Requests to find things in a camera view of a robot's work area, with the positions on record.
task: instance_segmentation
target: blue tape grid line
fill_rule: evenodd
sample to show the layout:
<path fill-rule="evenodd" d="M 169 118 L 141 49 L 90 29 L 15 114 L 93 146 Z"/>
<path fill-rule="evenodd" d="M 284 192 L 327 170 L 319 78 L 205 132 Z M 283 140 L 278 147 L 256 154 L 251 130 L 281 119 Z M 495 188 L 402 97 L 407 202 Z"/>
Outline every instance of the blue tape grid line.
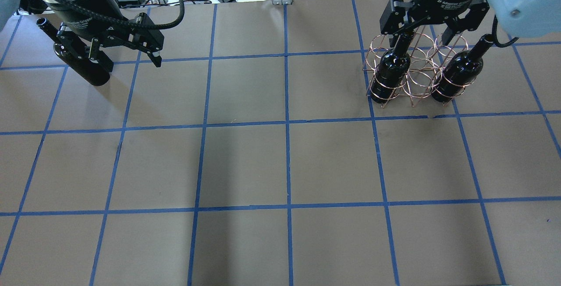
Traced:
<path fill-rule="evenodd" d="M 138 55 L 136 56 L 136 60 L 139 61 L 140 60 L 140 56 L 141 56 L 142 52 L 138 52 Z M 127 120 L 128 120 L 128 112 L 130 110 L 131 107 L 131 102 L 132 102 L 132 93 L 134 91 L 134 87 L 135 87 L 135 83 L 136 83 L 136 76 L 138 74 L 138 63 L 135 64 L 135 70 L 134 73 L 132 75 L 132 81 L 131 81 L 131 88 L 128 92 L 128 100 L 127 100 L 127 106 L 124 110 L 124 118 L 123 118 L 123 124 L 122 127 L 120 129 L 121 132 L 121 136 L 119 138 L 119 144 L 117 146 L 117 152 L 115 154 L 115 162 L 113 165 L 113 171 L 111 173 L 111 181 L 110 181 L 110 185 L 109 185 L 109 189 L 107 191 L 107 199 L 106 199 L 106 205 L 105 205 L 105 210 L 103 211 L 103 219 L 102 219 L 102 226 L 101 229 L 99 231 L 99 238 L 98 238 L 98 244 L 96 246 L 96 255 L 94 256 L 94 263 L 92 266 L 92 273 L 90 275 L 90 286 L 93 286 L 94 284 L 94 279 L 96 278 L 96 270 L 98 267 L 98 261 L 99 261 L 99 255 L 101 252 L 101 248 L 102 248 L 102 243 L 103 243 L 103 236 L 105 233 L 105 227 L 107 224 L 107 215 L 109 214 L 109 208 L 110 208 L 110 204 L 111 204 L 111 195 L 113 194 L 113 187 L 115 184 L 115 177 L 117 176 L 117 167 L 119 165 L 119 158 L 121 157 L 121 149 L 123 146 L 123 141 L 124 141 L 124 134 L 126 132 L 125 128 L 127 126 Z"/>
<path fill-rule="evenodd" d="M 560 201 L 561 196 L 534 196 L 534 197 L 503 197 L 483 198 L 486 204 L 509 203 L 509 202 L 551 202 Z M 382 207 L 385 202 L 344 202 L 344 203 L 320 203 L 320 204 L 291 204 L 291 209 L 305 208 L 346 208 L 346 207 Z M 389 206 L 421 206 L 421 205 L 449 205 L 449 204 L 479 204 L 479 199 L 465 200 L 397 200 L 389 201 Z M 287 209 L 288 204 L 273 205 L 247 205 L 247 206 L 215 206 L 199 207 L 199 212 L 235 211 L 235 210 L 282 210 Z M 60 216 L 60 215 L 128 215 L 128 214 L 165 214 L 174 212 L 194 212 L 194 207 L 181 208 L 146 208 L 146 209 L 119 209 L 119 210 L 62 210 L 62 211 L 23 211 L 20 216 Z M 14 217 L 18 212 L 0 212 L 0 217 Z"/>
<path fill-rule="evenodd" d="M 531 43 L 517 43 L 515 46 L 550 46 L 559 45 L 561 42 L 531 42 Z M 422 50 L 428 50 L 431 47 L 423 46 L 419 47 Z M 225 60 L 225 59 L 245 59 L 245 58 L 266 58 L 266 57 L 286 57 L 286 56 L 314 56 L 321 54 L 358 54 L 367 52 L 368 49 L 361 46 L 360 50 L 331 50 L 331 51 L 315 51 L 315 52 L 286 52 L 279 54 L 245 54 L 240 56 L 218 56 L 213 57 L 213 60 Z M 191 57 L 191 58 L 172 58 L 172 59 L 162 59 L 162 62 L 176 62 L 176 61 L 200 61 L 208 60 L 209 57 Z M 151 64 L 150 60 L 140 60 L 140 61 L 118 61 L 115 64 Z M 48 66 L 20 66 L 20 67 L 4 67 L 0 70 L 27 70 L 27 69 L 41 69 L 41 68 L 64 68 L 65 64 L 53 64 Z"/>
<path fill-rule="evenodd" d="M 290 116 L 288 108 L 288 8 L 283 5 L 284 26 L 284 119 L 286 120 L 286 204 L 288 232 L 288 284 L 294 286 L 294 270 L 292 258 L 292 197 L 290 174 Z"/>
<path fill-rule="evenodd" d="M 192 285 L 193 282 L 193 266 L 195 259 L 195 242 L 197 238 L 197 225 L 199 221 L 199 203 L 201 198 L 201 183 L 202 183 L 202 167 L 205 154 L 205 140 L 206 140 L 206 128 L 209 113 L 209 100 L 210 100 L 210 77 L 212 74 L 212 62 L 213 62 L 213 51 L 214 51 L 214 34 L 216 30 L 216 12 L 217 5 L 214 4 L 214 13 L 212 19 L 212 31 L 210 34 L 210 50 L 209 50 L 209 65 L 208 74 L 206 76 L 206 97 L 205 97 L 205 112 L 202 120 L 202 136 L 201 136 L 201 151 L 199 154 L 199 171 L 197 174 L 197 190 L 195 193 L 195 209 L 193 213 L 193 227 L 191 229 L 191 249 L 189 253 L 189 267 L 188 267 L 188 286 Z"/>
<path fill-rule="evenodd" d="M 351 0 L 351 2 L 352 2 L 353 12 L 355 14 L 356 29 L 357 29 L 358 36 L 359 36 L 359 43 L 360 43 L 361 57 L 362 57 L 361 64 L 363 64 L 366 57 L 364 55 L 365 50 L 364 50 L 364 45 L 362 43 L 362 31 L 360 29 L 359 13 L 358 13 L 357 8 L 356 8 L 355 0 Z M 367 89 L 368 84 L 369 84 L 368 73 L 366 72 L 366 70 L 364 70 L 363 73 L 364 73 L 365 89 Z M 378 174 L 380 176 L 380 187 L 381 187 L 381 192 L 382 192 L 384 213 L 385 213 L 385 218 L 386 218 L 387 240 L 389 242 L 389 250 L 390 250 L 390 255 L 391 255 L 391 266 L 393 268 L 393 277 L 394 277 L 394 280 L 395 280 L 395 284 L 397 286 L 399 286 L 399 270 L 397 268 L 397 258 L 396 258 L 396 255 L 395 255 L 393 230 L 391 229 L 391 217 L 390 217 L 390 214 L 389 214 L 389 204 L 387 202 L 387 193 L 386 193 L 386 189 L 385 189 L 384 169 L 382 167 L 382 159 L 381 159 L 381 154 L 380 154 L 380 144 L 378 142 L 378 134 L 377 134 L 377 128 L 376 128 L 376 116 L 374 114 L 372 99 L 369 96 L 368 96 L 367 99 L 368 99 L 368 106 L 370 108 L 370 117 L 371 117 L 371 121 L 372 121 L 374 146 L 376 148 L 376 160 L 377 160 L 377 165 L 378 165 Z"/>
<path fill-rule="evenodd" d="M 14 40 L 14 37 L 16 36 L 16 31 L 18 30 L 18 27 L 20 27 L 22 17 L 23 16 L 20 16 L 20 18 L 18 18 L 18 21 L 16 22 L 16 26 L 14 27 L 14 31 L 12 32 L 12 36 L 10 36 L 10 40 L 8 40 L 8 44 L 6 45 L 6 49 L 4 50 L 4 53 L 2 54 L 2 58 L 0 59 L 0 67 L 2 67 L 2 64 L 4 63 L 4 59 L 6 59 L 6 55 L 8 55 L 8 49 L 12 45 L 12 41 Z"/>
<path fill-rule="evenodd" d="M 60 96 L 60 90 L 62 90 L 62 84 L 64 83 L 64 78 L 66 77 L 67 72 L 68 72 L 68 66 L 66 68 L 64 68 L 64 72 L 62 72 L 62 76 L 60 77 L 60 82 L 58 83 L 57 92 L 54 96 L 53 104 L 50 108 L 49 117 L 46 120 L 45 128 L 44 128 L 42 136 L 41 136 L 41 142 L 39 143 L 39 146 L 37 148 L 36 156 L 33 160 L 32 168 L 31 168 L 31 171 L 29 172 L 29 177 L 28 177 L 28 180 L 25 184 L 24 194 L 21 197 L 18 212 L 15 214 L 16 218 L 14 219 L 14 223 L 12 224 L 12 230 L 10 231 L 10 235 L 8 236 L 8 242 L 6 242 L 6 248 L 4 248 L 4 253 L 2 254 L 2 260 L 0 261 L 0 274 L 2 274 L 2 270 L 4 269 L 4 263 L 6 263 L 6 257 L 8 256 L 8 251 L 10 250 L 10 245 L 12 244 L 12 239 L 14 238 L 14 234 L 16 232 L 16 227 L 18 226 L 18 222 L 20 220 L 21 213 L 24 209 L 25 199 L 28 195 L 29 187 L 31 186 L 32 179 L 33 179 L 33 174 L 35 173 L 35 169 L 36 169 L 36 166 L 37 166 L 37 161 L 39 160 L 39 155 L 41 154 L 41 149 L 43 148 L 43 144 L 45 142 L 46 131 L 49 129 L 50 120 L 53 118 L 54 108 L 57 105 L 58 97 Z"/>
<path fill-rule="evenodd" d="M 436 37 L 433 26 L 430 26 L 430 31 L 433 37 Z M 442 55 L 439 53 L 438 57 L 440 62 L 443 62 Z M 452 105 L 454 106 L 454 114 L 459 126 L 459 132 L 462 136 L 463 146 L 465 148 L 465 154 L 469 163 L 469 169 L 471 170 L 471 176 L 473 177 L 473 184 L 475 186 L 475 191 L 477 192 L 477 198 L 479 200 L 479 206 L 481 207 L 481 213 L 483 214 L 483 221 L 485 222 L 485 228 L 487 229 L 487 235 L 489 236 L 489 243 L 491 250 L 493 252 L 493 257 L 495 258 L 495 264 L 497 266 L 497 272 L 499 278 L 501 279 L 501 284 L 506 285 L 507 282 L 504 278 L 503 266 L 501 265 L 501 260 L 499 259 L 499 253 L 497 252 L 497 246 L 495 245 L 495 238 L 493 237 L 493 230 L 491 230 L 491 223 L 489 222 L 489 216 L 487 216 L 487 208 L 485 208 L 485 202 L 483 201 L 483 194 L 481 193 L 481 187 L 479 186 L 479 180 L 477 178 L 477 173 L 475 172 L 475 166 L 473 165 L 473 158 L 471 157 L 471 151 L 469 150 L 469 145 L 467 142 L 467 137 L 465 136 L 465 131 L 463 129 L 462 118 L 459 116 L 458 107 L 455 100 L 452 100 Z"/>
<path fill-rule="evenodd" d="M 558 111 L 528 111 L 528 112 L 501 112 L 501 113 L 470 113 L 470 114 L 441 114 L 433 116 L 432 118 L 461 118 L 470 117 L 490 117 L 490 116 L 521 116 L 521 115 L 539 115 L 539 114 L 561 114 Z M 378 116 L 374 118 L 375 121 L 383 120 L 404 120 L 404 119 L 427 119 L 427 115 L 408 115 L 408 116 Z M 290 124 L 308 124 L 312 122 L 368 122 L 372 118 L 321 118 L 321 119 L 301 119 L 289 120 Z M 261 125 L 284 125 L 285 121 L 271 121 L 271 122 L 225 122 L 217 124 L 207 124 L 207 127 L 232 127 L 232 126 L 261 126 Z M 155 129 L 186 129 L 186 128 L 202 128 L 202 124 L 195 125 L 165 125 L 165 126 L 132 126 L 126 127 L 124 130 L 155 130 Z M 46 134 L 94 134 L 102 132 L 120 132 L 122 128 L 107 128 L 107 129 L 76 129 L 76 130 L 48 130 Z M 40 135 L 42 130 L 30 130 L 23 132 L 0 132 L 0 136 L 12 135 Z"/>

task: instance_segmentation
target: bottle neck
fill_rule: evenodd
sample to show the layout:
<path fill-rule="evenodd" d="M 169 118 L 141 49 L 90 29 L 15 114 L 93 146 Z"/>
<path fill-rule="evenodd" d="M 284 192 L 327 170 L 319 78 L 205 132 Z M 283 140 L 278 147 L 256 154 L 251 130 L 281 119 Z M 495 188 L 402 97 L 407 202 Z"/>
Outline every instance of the bottle neck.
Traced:
<path fill-rule="evenodd" d="M 58 30 L 49 22 L 46 18 L 39 18 L 37 20 L 37 26 L 44 31 L 44 33 L 51 38 L 55 43 L 58 42 L 57 32 Z"/>
<path fill-rule="evenodd" d="M 477 60 L 481 58 L 491 46 L 493 46 L 493 36 L 491 36 L 491 34 L 485 34 L 479 39 L 477 44 L 471 48 L 467 56 L 471 60 Z"/>
<path fill-rule="evenodd" d="M 393 48 L 393 53 L 398 57 L 404 57 L 409 50 L 409 45 L 411 44 L 415 34 L 413 32 L 403 32 L 399 35 L 395 48 Z"/>

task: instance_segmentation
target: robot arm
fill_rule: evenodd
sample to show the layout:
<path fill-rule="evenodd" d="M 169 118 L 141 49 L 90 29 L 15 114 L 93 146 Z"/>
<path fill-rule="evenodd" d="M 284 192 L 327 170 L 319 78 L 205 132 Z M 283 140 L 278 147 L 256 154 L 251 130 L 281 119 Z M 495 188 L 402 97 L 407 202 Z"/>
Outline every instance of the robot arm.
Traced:
<path fill-rule="evenodd" d="M 561 31 L 559 0 L 390 0 L 380 18 L 380 30 L 399 36 L 421 25 L 447 24 L 442 37 L 447 45 L 455 34 L 477 29 L 489 5 L 503 29 L 514 36 L 537 37 Z M 467 10 L 465 17 L 459 18 Z"/>
<path fill-rule="evenodd" d="M 99 77 L 104 79 L 108 79 L 114 63 L 101 48 L 126 46 L 140 50 L 148 55 L 155 66 L 161 66 L 160 50 L 163 48 L 164 36 L 160 30 L 177 26 L 185 12 L 183 0 L 180 0 L 178 18 L 168 24 L 156 25 L 145 13 L 128 20 L 121 14 L 116 0 L 44 1 L 63 22 L 54 38 L 56 44 L 62 46 L 66 57 L 73 56 L 74 64 L 98 64 L 104 73 Z M 81 38 L 90 41 L 91 45 L 87 46 Z M 79 74 L 85 79 L 95 77 L 93 74 L 84 74 L 88 68 L 79 69 Z"/>

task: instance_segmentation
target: power cord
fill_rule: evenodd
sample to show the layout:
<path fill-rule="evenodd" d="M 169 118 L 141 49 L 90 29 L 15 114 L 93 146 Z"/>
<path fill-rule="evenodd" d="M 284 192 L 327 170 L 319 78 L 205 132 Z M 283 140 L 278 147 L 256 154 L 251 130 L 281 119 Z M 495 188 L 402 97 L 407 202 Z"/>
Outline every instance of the power cord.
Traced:
<path fill-rule="evenodd" d="M 175 26 L 179 25 L 181 23 L 181 21 L 184 18 L 185 15 L 185 4 L 184 4 L 184 0 L 179 0 L 179 15 L 177 16 L 177 18 L 170 23 L 166 23 L 166 24 L 154 24 L 154 25 L 148 25 L 148 24 L 137 24 L 137 23 L 131 23 L 125 20 L 119 20 L 117 18 L 111 18 L 110 16 L 107 15 L 103 15 L 97 12 L 94 12 L 92 10 L 89 10 L 88 8 L 84 8 L 82 6 L 79 6 L 78 4 L 75 4 L 74 2 L 70 1 L 70 0 L 55 0 L 56 2 L 58 2 L 59 4 L 68 6 L 68 8 L 75 10 L 76 12 L 83 14 L 83 15 L 87 15 L 90 16 L 91 18 L 94 18 L 96 20 L 99 21 L 103 21 L 103 22 L 108 22 L 114 25 L 118 25 L 118 26 L 122 26 L 122 27 L 126 27 L 126 28 L 132 28 L 132 29 L 148 29 L 148 30 L 161 30 L 161 29 L 170 29 L 170 28 L 174 28 Z"/>
<path fill-rule="evenodd" d="M 495 18 L 493 18 L 493 29 L 491 30 L 491 34 L 493 35 L 493 43 L 495 44 L 495 46 L 497 46 L 499 48 L 506 48 L 508 46 L 511 46 L 512 44 L 514 44 L 518 40 L 518 37 L 514 37 L 509 42 L 506 42 L 506 43 L 499 42 L 499 39 L 497 38 L 497 27 L 498 26 L 499 26 L 499 20 L 497 20 L 497 15 L 495 15 Z"/>

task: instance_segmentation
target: wine bottle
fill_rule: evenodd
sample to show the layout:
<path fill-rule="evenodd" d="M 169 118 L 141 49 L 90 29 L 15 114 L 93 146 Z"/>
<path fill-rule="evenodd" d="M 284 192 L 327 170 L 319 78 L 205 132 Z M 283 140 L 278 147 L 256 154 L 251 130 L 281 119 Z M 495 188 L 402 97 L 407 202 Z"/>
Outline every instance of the wine bottle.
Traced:
<path fill-rule="evenodd" d="M 407 50 L 414 36 L 413 32 L 402 33 L 395 48 L 386 51 L 380 59 L 374 71 L 375 79 L 370 86 L 370 97 L 374 102 L 385 104 L 391 100 L 395 88 L 401 84 L 411 64 Z"/>
<path fill-rule="evenodd" d="M 57 29 L 46 18 L 39 18 L 37 26 L 54 42 L 54 53 L 67 64 L 72 70 L 76 71 L 84 80 L 92 86 L 102 86 L 110 78 L 110 74 L 99 64 L 91 62 L 88 58 L 78 59 L 71 52 L 66 50 L 57 38 Z"/>
<path fill-rule="evenodd" d="M 450 102 L 465 84 L 473 82 L 483 70 L 481 57 L 492 45 L 493 36 L 485 34 L 471 50 L 457 53 L 442 72 L 440 82 L 431 94 L 433 98 L 442 103 Z"/>

